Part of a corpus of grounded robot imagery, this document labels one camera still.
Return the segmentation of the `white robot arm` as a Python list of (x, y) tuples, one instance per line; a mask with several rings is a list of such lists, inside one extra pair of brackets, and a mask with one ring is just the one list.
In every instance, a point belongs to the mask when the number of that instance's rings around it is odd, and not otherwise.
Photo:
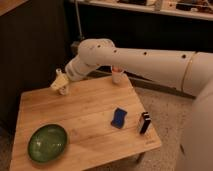
[(85, 39), (51, 88), (62, 90), (101, 66), (115, 66), (194, 96), (175, 171), (213, 171), (213, 53), (118, 48), (110, 39)]

